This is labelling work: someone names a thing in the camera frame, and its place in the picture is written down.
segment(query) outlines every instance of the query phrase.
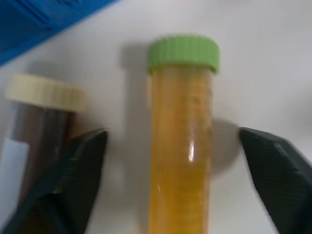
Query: orange liquid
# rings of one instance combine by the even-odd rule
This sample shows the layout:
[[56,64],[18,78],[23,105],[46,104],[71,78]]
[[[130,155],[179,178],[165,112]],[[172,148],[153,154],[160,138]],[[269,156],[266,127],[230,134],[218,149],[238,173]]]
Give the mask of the orange liquid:
[[210,73],[152,72],[150,234],[207,234],[211,153]]

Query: green cap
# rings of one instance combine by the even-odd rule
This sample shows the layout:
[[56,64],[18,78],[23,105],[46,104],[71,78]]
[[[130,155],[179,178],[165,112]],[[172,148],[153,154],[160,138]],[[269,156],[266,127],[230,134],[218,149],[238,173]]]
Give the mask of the green cap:
[[167,64],[195,64],[219,70],[219,47],[200,35],[173,35],[161,38],[149,48],[148,69]]

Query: white surface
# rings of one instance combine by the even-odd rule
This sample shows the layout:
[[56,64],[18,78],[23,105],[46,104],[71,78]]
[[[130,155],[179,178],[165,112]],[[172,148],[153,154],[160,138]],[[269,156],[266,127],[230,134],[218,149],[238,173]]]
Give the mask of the white surface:
[[[121,0],[0,68],[1,93],[8,77],[24,71],[84,87],[89,105],[81,119],[111,133],[88,233],[145,234],[145,45],[172,32],[214,38],[221,48],[214,146],[221,153],[211,184],[210,234],[274,234],[232,124],[284,136],[312,159],[311,9],[310,0]],[[1,102],[0,132],[7,105]]]
[[29,145],[5,139],[0,161],[0,230],[19,201]]

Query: white label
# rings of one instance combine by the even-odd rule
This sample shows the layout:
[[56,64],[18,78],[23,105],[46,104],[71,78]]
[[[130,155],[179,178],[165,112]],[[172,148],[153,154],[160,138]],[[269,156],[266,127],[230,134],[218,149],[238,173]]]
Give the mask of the white label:
[[0,230],[17,208],[29,145],[5,139],[0,164]]

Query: blue object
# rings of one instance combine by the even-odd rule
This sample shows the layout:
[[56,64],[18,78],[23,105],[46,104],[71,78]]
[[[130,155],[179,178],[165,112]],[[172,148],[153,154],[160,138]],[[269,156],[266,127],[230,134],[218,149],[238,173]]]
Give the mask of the blue object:
[[115,0],[0,0],[0,65]]

